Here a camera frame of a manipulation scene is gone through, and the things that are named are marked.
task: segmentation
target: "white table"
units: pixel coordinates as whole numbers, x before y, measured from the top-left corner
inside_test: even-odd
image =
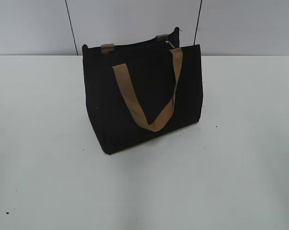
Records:
[[[81,59],[0,56],[0,230],[289,230],[289,57],[203,57],[200,122],[112,156]]]

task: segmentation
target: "bag handle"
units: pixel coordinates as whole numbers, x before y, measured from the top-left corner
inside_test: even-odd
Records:
[[[163,39],[166,39],[166,40],[168,40],[168,37],[169,37],[169,35],[168,34],[161,34],[161,35],[157,35],[156,36],[156,38],[157,38],[157,41],[161,41],[161,40],[163,40]]]
[[[170,52],[172,53],[173,69],[175,75],[175,87],[173,96],[157,116],[155,121],[150,125],[148,124],[146,116],[136,97],[126,63],[112,67],[115,72],[116,82],[121,91],[121,95],[134,121],[138,126],[153,132],[161,130],[168,123],[174,112],[176,87],[182,69],[183,52],[181,48],[172,49]]]
[[[101,45],[101,51],[102,54],[108,54],[110,52],[113,52],[115,50],[115,44],[103,44]]]

